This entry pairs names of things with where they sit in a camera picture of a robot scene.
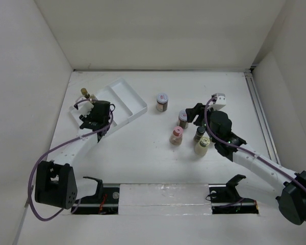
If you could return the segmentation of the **yellow label bottle gold cap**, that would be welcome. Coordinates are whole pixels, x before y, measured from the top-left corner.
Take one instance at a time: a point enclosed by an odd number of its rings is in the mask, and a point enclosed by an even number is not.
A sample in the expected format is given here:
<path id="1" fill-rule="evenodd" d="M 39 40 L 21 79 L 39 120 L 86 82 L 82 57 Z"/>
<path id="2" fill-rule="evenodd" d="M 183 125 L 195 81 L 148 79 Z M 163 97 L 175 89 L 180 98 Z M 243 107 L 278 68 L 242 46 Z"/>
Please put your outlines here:
<path id="1" fill-rule="evenodd" d="M 86 88 L 82 88 L 82 89 L 81 89 L 81 94 L 82 94 L 82 96 L 83 96 L 84 98 L 86 98 L 86 99 L 89 99 L 89 98 L 90 98 L 90 94 L 89 94 L 89 92 L 87 91 Z"/>

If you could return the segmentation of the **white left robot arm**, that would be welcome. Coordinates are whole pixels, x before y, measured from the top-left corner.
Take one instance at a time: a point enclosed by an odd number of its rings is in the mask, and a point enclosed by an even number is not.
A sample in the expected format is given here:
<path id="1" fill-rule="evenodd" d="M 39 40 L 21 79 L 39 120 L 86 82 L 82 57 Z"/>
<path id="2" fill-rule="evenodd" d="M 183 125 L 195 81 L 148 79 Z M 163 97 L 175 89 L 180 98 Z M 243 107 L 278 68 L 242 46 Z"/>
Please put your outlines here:
<path id="1" fill-rule="evenodd" d="M 84 115 L 80 133 L 62 153 L 51 161 L 41 161 L 36 169 L 35 201 L 62 209 L 70 209 L 75 201 L 88 198 L 99 202 L 103 198 L 103 182 L 90 176 L 76 177 L 86 154 L 109 131 L 113 122 L 114 105 L 107 101 L 94 101 Z"/>

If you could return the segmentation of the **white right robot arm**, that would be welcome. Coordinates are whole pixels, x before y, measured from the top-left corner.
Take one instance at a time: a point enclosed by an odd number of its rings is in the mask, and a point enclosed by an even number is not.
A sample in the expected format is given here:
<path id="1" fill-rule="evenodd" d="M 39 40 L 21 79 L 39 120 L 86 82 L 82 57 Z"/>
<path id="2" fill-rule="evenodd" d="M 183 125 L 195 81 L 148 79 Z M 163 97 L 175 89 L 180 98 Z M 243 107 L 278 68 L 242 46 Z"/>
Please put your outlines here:
<path id="1" fill-rule="evenodd" d="M 185 110 L 187 120 L 204 128 L 218 154 L 268 184 L 260 187 L 245 175 L 235 175 L 226 183 L 225 189 L 231 205 L 242 199 L 252 199 L 278 209 L 295 225 L 306 222 L 306 171 L 298 173 L 287 169 L 258 153 L 232 132 L 232 121 L 219 110 L 220 107 L 215 99 L 209 100 L 206 105 L 198 103 Z"/>

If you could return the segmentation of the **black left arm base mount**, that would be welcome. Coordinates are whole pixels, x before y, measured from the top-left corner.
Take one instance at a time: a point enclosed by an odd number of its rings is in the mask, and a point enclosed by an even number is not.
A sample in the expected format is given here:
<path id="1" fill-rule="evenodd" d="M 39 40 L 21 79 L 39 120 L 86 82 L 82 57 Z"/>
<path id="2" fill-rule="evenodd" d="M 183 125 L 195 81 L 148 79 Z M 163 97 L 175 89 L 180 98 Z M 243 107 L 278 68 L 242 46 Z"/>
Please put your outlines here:
<path id="1" fill-rule="evenodd" d="M 105 184 L 101 179 L 83 177 L 77 181 L 78 195 L 71 207 L 72 214 L 117 215 L 120 184 Z"/>

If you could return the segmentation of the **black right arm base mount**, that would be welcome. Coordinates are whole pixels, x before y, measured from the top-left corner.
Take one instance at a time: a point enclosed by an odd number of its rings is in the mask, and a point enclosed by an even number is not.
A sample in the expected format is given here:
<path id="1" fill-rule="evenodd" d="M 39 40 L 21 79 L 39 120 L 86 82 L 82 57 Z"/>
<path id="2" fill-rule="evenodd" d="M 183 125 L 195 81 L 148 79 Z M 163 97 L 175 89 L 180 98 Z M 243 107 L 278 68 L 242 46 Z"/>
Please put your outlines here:
<path id="1" fill-rule="evenodd" d="M 259 214 L 257 202 L 239 196 L 236 186 L 245 179 L 236 175 L 225 184 L 209 184 L 205 200 L 211 203 L 212 214 Z"/>

